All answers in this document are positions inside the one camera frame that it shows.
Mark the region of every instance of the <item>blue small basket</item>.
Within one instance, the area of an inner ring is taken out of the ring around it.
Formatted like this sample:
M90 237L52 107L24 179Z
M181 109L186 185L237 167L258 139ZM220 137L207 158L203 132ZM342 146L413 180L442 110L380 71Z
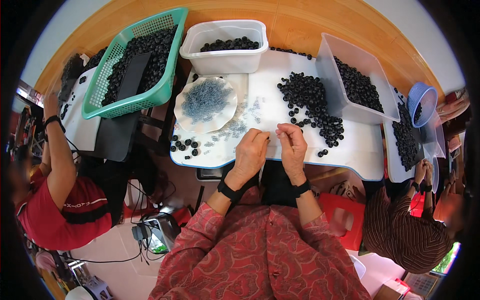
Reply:
M438 93L433 86L424 84L423 82L417 82L413 85L412 89L408 93L407 107L412 118L412 125L415 128L420 128L427 124L428 120L433 115L435 108L437 107ZM421 103L420 119L417 123L414 122L413 116L417 110L417 106Z

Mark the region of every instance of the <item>red paisley blouse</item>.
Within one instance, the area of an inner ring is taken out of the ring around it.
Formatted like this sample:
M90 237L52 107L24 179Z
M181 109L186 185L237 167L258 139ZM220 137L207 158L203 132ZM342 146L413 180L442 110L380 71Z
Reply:
M226 217L203 203L149 300L371 299L324 215L302 227L296 208L259 202L253 187Z

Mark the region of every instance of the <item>brown striped shirt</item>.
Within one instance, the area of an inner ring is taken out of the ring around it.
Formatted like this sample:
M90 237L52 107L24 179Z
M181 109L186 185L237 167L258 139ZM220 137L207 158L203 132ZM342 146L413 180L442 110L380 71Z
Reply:
M435 221L432 208L421 217L409 213L411 199L404 196L393 204L385 187L365 207L363 241L368 251L390 258L405 270L431 271L452 249L453 241L443 223Z

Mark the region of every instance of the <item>green plastic basket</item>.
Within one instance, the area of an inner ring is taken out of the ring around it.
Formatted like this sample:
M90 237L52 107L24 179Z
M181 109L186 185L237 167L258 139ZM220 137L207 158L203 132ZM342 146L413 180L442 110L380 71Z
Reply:
M130 112L162 105L170 99L187 14L187 8L175 8L161 12L128 26L113 38L85 93L82 104L84 119L91 119L96 116L111 119ZM102 107L102 101L108 88L109 80L107 77L112 74L112 66L123 56L127 43L134 37L145 36L159 29L172 28L174 25L178 25L178 28L168 54L165 72L160 81L145 93Z

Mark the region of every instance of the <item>white wavy-edged plate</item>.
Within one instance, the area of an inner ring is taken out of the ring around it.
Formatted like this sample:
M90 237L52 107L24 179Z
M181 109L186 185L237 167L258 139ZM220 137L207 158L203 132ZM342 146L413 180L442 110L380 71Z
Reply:
M223 110L219 113L216 113L213 118L208 122L197 122L192 124L192 119L190 117L184 116L182 113L181 105L185 102L185 97L183 93L187 93L190 89L197 84L202 83L203 81L207 80L207 78L198 78L195 82L191 84L187 84L183 91L178 94L177 102L175 103L175 109L173 110L175 113L175 117L177 118L178 124L188 132L196 132L196 133L207 133L215 130L219 130L222 128L228 121L233 118L235 111L237 110L237 93L233 89L232 85L223 78L213 77L217 80L223 80L225 82L224 88L231 88L232 91L227 97L228 104L223 108Z

